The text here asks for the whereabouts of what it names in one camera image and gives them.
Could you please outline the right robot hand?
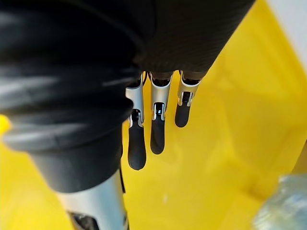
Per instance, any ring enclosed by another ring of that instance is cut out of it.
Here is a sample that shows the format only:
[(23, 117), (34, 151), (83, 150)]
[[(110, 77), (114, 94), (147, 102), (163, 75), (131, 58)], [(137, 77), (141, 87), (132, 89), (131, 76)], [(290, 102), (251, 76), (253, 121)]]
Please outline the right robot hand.
[(151, 150), (165, 147), (170, 84), (175, 123), (253, 5), (251, 0), (3, 0), (0, 112), (4, 142), (29, 154), (77, 230), (127, 230), (120, 161), (146, 164), (143, 85), (151, 82)]

